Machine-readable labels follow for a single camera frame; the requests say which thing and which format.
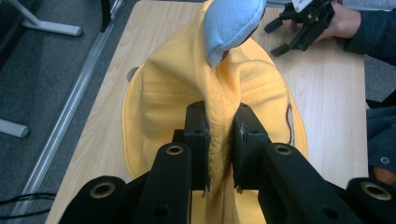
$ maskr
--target human hand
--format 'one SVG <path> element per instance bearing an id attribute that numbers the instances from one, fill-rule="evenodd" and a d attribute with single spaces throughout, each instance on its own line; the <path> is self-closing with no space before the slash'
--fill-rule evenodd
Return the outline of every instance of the human hand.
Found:
<path id="1" fill-rule="evenodd" d="M 361 14 L 358 11 L 343 7 L 336 2 L 332 2 L 332 8 L 335 12 L 332 22 L 330 26 L 315 40 L 315 42 L 334 36 L 352 38 L 361 26 Z M 297 30 L 296 21 L 291 22 L 290 29 L 292 31 Z"/>

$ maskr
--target black cable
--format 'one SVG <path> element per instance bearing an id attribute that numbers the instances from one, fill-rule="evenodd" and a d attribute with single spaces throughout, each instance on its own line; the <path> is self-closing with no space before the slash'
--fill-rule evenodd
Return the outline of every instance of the black cable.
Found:
<path id="1" fill-rule="evenodd" d="M 5 200 L 5 201 L 0 201 L 0 206 L 6 205 L 6 204 L 9 204 L 9 203 L 18 203 L 18 202 L 33 201 L 33 200 L 51 200 L 51 201 L 53 201 L 55 199 L 55 196 L 56 196 L 55 193 L 22 194 L 20 196 L 12 198 L 12 199 L 8 199 L 8 200 Z M 43 213 L 47 213 L 49 210 L 50 210 L 50 208 L 44 209 L 44 210 L 40 210 L 40 211 L 37 211 L 37 212 L 21 214 L 21 215 L 15 215 L 15 216 L 0 216 L 0 219 L 31 217 L 31 216 L 36 216 L 36 215 L 40 215 L 40 214 L 43 214 Z"/>

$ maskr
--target person's arm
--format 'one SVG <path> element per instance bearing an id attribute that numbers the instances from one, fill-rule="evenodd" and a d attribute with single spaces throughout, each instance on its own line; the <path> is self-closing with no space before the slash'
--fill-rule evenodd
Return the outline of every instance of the person's arm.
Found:
<path id="1" fill-rule="evenodd" d="M 332 23 L 317 39 L 346 38 L 345 51 L 368 54 L 396 65 L 396 11 L 354 11 L 332 3 Z"/>

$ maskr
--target dark sleeve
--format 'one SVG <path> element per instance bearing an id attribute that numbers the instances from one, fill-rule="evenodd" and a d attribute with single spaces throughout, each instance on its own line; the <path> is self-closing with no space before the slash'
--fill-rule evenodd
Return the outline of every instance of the dark sleeve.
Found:
<path id="1" fill-rule="evenodd" d="M 345 50 L 396 65 L 396 11 L 361 11 L 361 27 Z"/>

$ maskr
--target light blue cloth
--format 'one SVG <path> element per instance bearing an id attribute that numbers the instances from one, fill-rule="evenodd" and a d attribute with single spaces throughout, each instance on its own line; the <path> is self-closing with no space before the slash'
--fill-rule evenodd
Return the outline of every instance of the light blue cloth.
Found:
<path id="1" fill-rule="evenodd" d="M 204 17 L 205 52 L 210 67 L 223 52 L 242 44 L 260 23 L 266 0 L 214 0 Z"/>

